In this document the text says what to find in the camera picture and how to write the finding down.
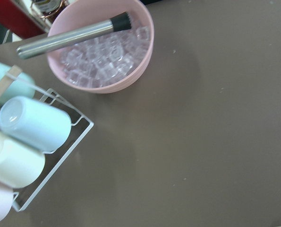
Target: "gray tabletop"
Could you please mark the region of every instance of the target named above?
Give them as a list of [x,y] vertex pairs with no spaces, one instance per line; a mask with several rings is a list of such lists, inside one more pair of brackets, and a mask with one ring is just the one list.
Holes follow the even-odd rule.
[[113,94],[70,88],[45,56],[20,60],[22,42],[0,45],[0,62],[95,123],[30,206],[0,226],[281,225],[281,0],[148,9],[150,64]]

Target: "red object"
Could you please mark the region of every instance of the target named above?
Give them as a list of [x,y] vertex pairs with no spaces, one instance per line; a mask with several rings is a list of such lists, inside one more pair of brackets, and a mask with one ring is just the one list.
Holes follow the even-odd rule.
[[23,39],[45,33],[45,31],[17,4],[13,3],[12,0],[0,0],[0,24]]

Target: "bowl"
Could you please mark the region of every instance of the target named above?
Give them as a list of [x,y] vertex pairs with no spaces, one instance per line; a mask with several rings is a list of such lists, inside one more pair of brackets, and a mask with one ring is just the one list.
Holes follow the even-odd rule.
[[66,80],[66,73],[63,71],[64,66],[60,62],[62,49],[59,49],[47,53],[48,64],[54,75],[71,87],[92,93],[112,93],[133,84],[143,74],[149,64],[154,41],[153,20],[147,8],[139,0],[77,0],[67,6],[55,19],[48,36],[98,23],[125,11],[131,14],[134,20],[138,20],[142,26],[147,26],[150,31],[148,51],[134,71],[117,83],[105,87],[80,87]]

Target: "dish rack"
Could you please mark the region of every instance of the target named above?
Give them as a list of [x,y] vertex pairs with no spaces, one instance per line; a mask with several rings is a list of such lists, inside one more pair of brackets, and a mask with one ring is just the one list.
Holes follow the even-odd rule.
[[35,97],[38,97],[37,99],[39,101],[64,110],[69,114],[72,122],[71,132],[66,142],[57,150],[44,152],[45,166],[41,175],[32,184],[24,188],[15,189],[12,208],[17,212],[20,212],[28,207],[28,205],[60,167],[60,165],[80,143],[83,137],[91,130],[91,128],[94,126],[94,123],[52,88],[44,90],[36,85],[30,84],[27,81],[18,78],[17,76],[20,72],[15,75],[15,73],[10,73],[10,71],[5,74],[3,79],[11,79],[10,84],[14,80],[24,82],[36,91]]

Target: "ice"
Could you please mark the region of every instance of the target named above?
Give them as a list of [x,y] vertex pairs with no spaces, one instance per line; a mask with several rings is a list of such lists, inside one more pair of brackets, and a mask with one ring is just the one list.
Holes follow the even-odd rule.
[[60,63],[67,81],[80,87],[103,87],[129,75],[150,45],[149,27],[131,19],[132,29],[100,36],[64,48]]

